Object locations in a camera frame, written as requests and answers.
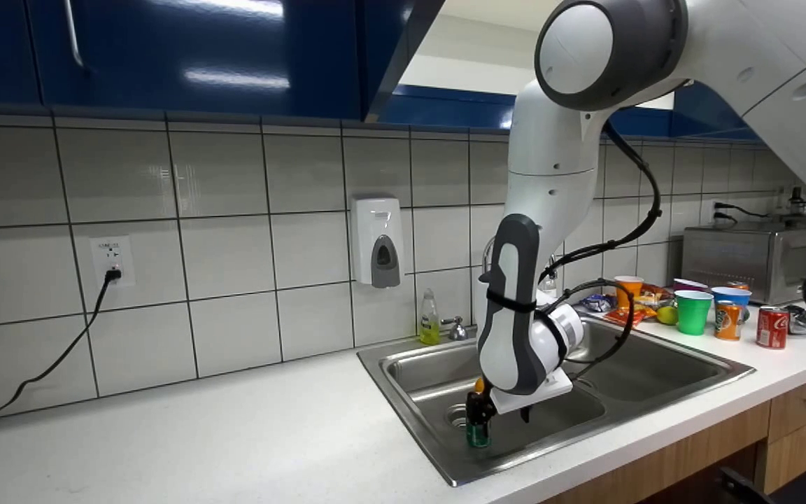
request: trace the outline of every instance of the white countertop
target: white countertop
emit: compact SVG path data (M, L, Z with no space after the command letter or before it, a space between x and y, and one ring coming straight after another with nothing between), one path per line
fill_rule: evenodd
M0 420L0 504L118 501L540 501L806 382L806 337L786 351L663 340L757 368L563 451L449 487L355 354Z

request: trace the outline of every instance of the stainless steel sink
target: stainless steel sink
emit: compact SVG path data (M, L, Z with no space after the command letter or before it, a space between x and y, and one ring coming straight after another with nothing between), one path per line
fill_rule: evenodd
M589 319L589 340L572 355L604 354L621 329ZM361 365L394 407L412 437L451 484L467 484L527 459L558 451L603 428L678 403L701 389L754 374L682 344L631 333L631 343L590 369L572 396L538 403L530 424L521 414L489 420L489 445L464 439L464 396L479 376L479 344L439 348L389 344L358 354Z

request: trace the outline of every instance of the soap dispenser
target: soap dispenser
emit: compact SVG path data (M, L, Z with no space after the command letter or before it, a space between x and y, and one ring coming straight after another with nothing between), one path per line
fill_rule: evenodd
M398 200L355 200L349 207L352 280L373 288L401 287L403 218Z

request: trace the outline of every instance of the wall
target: wall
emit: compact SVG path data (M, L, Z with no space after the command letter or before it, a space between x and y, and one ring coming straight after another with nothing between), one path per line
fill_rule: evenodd
M617 239L647 187L603 145L600 200L566 241ZM89 319L100 278L92 239L130 239L118 283L69 360L8 413L92 402L219 374L403 340L417 301L481 318L479 260L502 218L505 138L0 117L0 403ZM642 143L667 194L635 248L566 269L566 283L643 276L663 283L682 227L712 201L768 210L794 178L745 143ZM349 283L355 196L405 207L403 288Z

